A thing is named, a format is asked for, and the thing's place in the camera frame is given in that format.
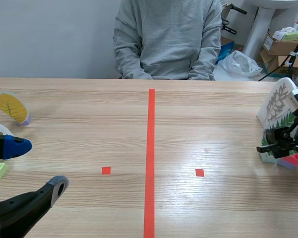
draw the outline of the red tape line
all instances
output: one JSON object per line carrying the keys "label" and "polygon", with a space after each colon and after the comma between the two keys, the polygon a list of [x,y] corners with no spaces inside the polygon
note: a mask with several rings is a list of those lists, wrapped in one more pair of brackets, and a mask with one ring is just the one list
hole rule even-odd
{"label": "red tape line", "polygon": [[144,238],[154,238],[154,102],[155,90],[150,89],[148,102]]}

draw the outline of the pink block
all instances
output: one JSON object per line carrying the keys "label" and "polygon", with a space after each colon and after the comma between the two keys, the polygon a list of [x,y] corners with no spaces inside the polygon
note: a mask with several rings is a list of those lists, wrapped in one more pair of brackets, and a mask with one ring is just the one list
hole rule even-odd
{"label": "pink block", "polygon": [[298,153],[284,157],[283,160],[297,166],[298,165]]}

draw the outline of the white sink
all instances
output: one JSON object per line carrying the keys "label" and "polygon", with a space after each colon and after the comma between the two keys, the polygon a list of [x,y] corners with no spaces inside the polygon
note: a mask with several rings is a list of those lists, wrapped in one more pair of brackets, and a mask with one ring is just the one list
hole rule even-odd
{"label": "white sink", "polygon": [[247,0],[259,7],[243,53],[257,59],[276,9],[287,9],[298,4],[298,0]]}
{"label": "white sink", "polygon": [[248,0],[250,4],[273,9],[287,9],[298,4],[298,0]]}

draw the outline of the black stand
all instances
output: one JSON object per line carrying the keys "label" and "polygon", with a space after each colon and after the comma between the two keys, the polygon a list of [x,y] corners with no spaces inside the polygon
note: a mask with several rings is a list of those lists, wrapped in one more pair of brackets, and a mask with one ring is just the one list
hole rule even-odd
{"label": "black stand", "polygon": [[284,60],[284,62],[279,67],[277,67],[276,69],[274,69],[272,72],[270,72],[269,74],[267,74],[265,77],[263,77],[260,80],[258,80],[258,82],[262,81],[263,79],[265,79],[266,77],[268,77],[272,73],[276,72],[281,67],[284,67],[285,65],[288,65],[289,66],[288,71],[287,71],[287,75],[288,75],[293,70],[293,66],[294,66],[294,63],[295,63],[295,60],[296,60],[296,57],[297,56],[298,56],[298,45],[297,45],[295,51],[290,52],[290,54],[287,56],[287,58]]}

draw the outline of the green tree picture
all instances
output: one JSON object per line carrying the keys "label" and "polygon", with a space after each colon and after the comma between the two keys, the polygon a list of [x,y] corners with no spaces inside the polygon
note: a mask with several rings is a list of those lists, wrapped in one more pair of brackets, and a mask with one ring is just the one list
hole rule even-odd
{"label": "green tree picture", "polygon": [[[292,112],[289,112],[286,115],[282,116],[280,122],[279,122],[279,120],[277,121],[276,126],[272,125],[270,127],[270,129],[281,127],[281,126],[291,126],[294,123],[295,118],[296,117],[294,116],[294,114]],[[263,135],[262,146],[265,146],[265,145],[268,145],[268,142],[267,142],[266,136]],[[273,156],[272,152],[267,152],[267,153],[269,156]],[[295,153],[296,153],[296,151],[294,151],[294,150],[290,151],[290,155],[293,155]]]}

